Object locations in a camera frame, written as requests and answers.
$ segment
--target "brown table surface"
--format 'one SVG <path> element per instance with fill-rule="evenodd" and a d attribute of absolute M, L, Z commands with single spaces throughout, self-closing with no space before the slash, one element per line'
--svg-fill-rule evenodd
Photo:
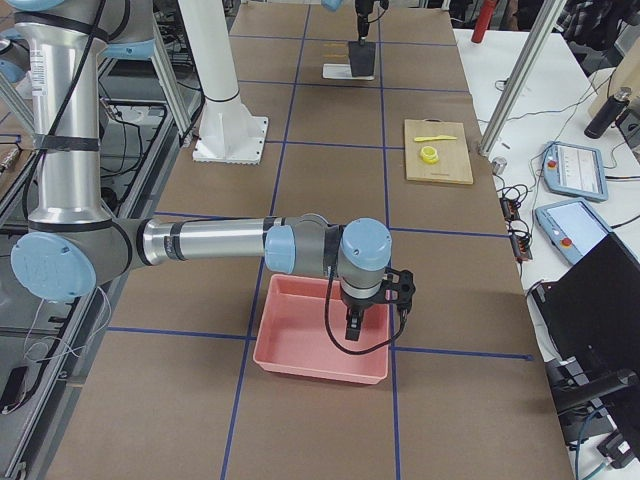
<path fill-rule="evenodd" d="M 480 137 L 448 16 L 391 9 L 376 81 L 323 81 L 354 33 L 350 8 L 243 5 L 232 44 L 243 101 L 271 120 L 262 162 L 183 151 L 158 211 L 386 223 L 418 288 L 388 378 L 255 365 L 258 259 L 136 271 L 47 478 L 572 478 L 486 160 L 471 154 L 472 186 L 404 180 L 405 118 L 463 122 L 470 151 Z"/>

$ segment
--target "yellow object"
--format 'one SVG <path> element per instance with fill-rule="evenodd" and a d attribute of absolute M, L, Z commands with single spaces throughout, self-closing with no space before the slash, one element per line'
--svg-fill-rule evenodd
<path fill-rule="evenodd" d="M 414 142 L 433 142 L 436 140 L 457 140 L 458 137 L 452 135 L 436 135 L 435 137 L 415 137 Z"/>
<path fill-rule="evenodd" d="M 424 163 L 428 163 L 429 165 L 433 165 L 440 161 L 438 158 L 438 151 L 429 145 L 420 149 L 420 158 Z"/>

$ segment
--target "red object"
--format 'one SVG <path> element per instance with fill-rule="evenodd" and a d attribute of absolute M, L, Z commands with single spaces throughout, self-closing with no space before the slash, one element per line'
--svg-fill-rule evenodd
<path fill-rule="evenodd" d="M 474 28 L 471 37 L 473 43 L 482 42 L 484 32 L 489 28 L 489 23 L 491 22 L 491 17 L 493 17 L 493 12 L 497 4 L 498 0 L 484 0 L 482 8 L 480 8 L 480 15 L 478 15 L 478 19 L 476 20 L 476 28 Z"/>
<path fill-rule="evenodd" d="M 324 325 L 326 294 L 327 280 L 273 275 L 253 360 L 269 372 L 369 385 L 380 382 L 387 376 L 389 347 L 367 355 L 338 350 Z M 344 339 L 346 313 L 336 281 L 329 302 L 329 322 L 336 339 L 349 349 L 364 350 L 389 338 L 387 305 L 367 309 L 358 342 Z"/>

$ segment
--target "white cable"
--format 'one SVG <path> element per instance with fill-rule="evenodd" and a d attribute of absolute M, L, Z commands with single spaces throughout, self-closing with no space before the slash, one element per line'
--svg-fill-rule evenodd
<path fill-rule="evenodd" d="M 64 356 L 66 356 L 66 355 L 68 355 L 68 354 L 71 354 L 71 355 L 73 355 L 74 357 L 79 358 L 79 357 L 80 357 L 80 355 L 79 355 L 77 352 L 79 352 L 79 351 L 81 351 L 81 350 L 85 349 L 86 347 L 88 347 L 88 346 L 91 344 L 91 341 L 95 338 L 95 336 L 96 336 L 96 335 L 97 335 L 101 330 L 103 330 L 104 328 L 106 328 L 106 326 L 109 324 L 109 321 L 111 320 L 111 315 L 113 314 L 113 308 L 111 307 L 111 302 L 109 301 L 109 297 L 107 296 L 106 292 L 102 289 L 102 287 L 97 287 L 97 290 L 102 294 L 102 298 L 103 298 L 103 300 L 104 300 L 104 302 L 103 302 L 103 304 L 102 304 L 102 307 L 100 308 L 100 311 L 98 312 L 98 316 L 97 316 L 97 318 L 102 317 L 103 313 L 105 312 L 105 309 L 106 309 L 106 311 L 108 311 L 108 313 L 107 313 L 107 315 L 106 315 L 106 318 L 105 318 L 104 322 L 102 322 L 102 323 L 100 324 L 100 326 L 99 326 L 97 329 L 95 329 L 93 332 L 91 332 L 91 333 L 89 334 L 89 336 L 87 337 L 87 341 L 85 342 L 85 344 L 84 344 L 84 345 L 81 345 L 81 346 L 79 346 L 79 347 L 72 348 L 68 343 L 66 343 L 65 341 L 63 341 L 61 338 L 58 338 L 58 337 L 52 337 L 52 336 L 46 336 L 46 337 L 42 337 L 39 341 L 37 341 L 37 342 L 35 342 L 33 345 L 31 345 L 31 346 L 30 346 L 30 347 L 25 351 L 25 353 L 24 353 L 24 358 L 25 358 L 26 360 L 29 360 L 30 362 L 34 362 L 34 363 L 42 362 L 42 361 L 45 361 L 45 360 L 53 360 L 53 359 L 56 359 L 56 358 L 64 357 Z M 38 307 L 38 310 L 36 311 L 36 318 L 35 318 L 35 319 L 34 319 L 34 321 L 33 321 L 33 325 L 35 325 L 35 322 L 36 322 L 36 320 L 37 320 L 37 318 L 38 318 L 38 314 L 39 314 L 39 312 L 40 312 L 40 308 L 42 307 L 43 302 L 44 302 L 44 300 L 43 300 L 42 302 L 40 302 L 40 306 Z M 35 358 L 31 358 L 31 357 L 29 357 L 29 352 L 31 352 L 31 350 L 32 350 L 36 345 L 44 345 L 44 346 L 48 347 L 47 343 L 45 343 L 45 342 L 43 341 L 43 340 L 46 340 L 46 339 L 53 339 L 54 341 L 55 341 L 55 340 L 59 341 L 60 343 L 62 343 L 62 344 L 64 345 L 64 351 L 63 351 L 62 353 L 59 353 L 59 354 L 56 354 L 56 355 L 52 355 L 52 356 L 50 356 L 50 357 L 44 357 L 44 358 L 38 358 L 38 359 L 35 359 Z"/>

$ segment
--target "white pillar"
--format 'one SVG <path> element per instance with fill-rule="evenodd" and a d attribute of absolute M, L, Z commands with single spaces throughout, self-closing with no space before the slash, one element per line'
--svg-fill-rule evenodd
<path fill-rule="evenodd" d="M 179 0 L 206 104 L 193 159 L 259 163 L 268 119 L 253 117 L 240 99 L 220 0 Z"/>

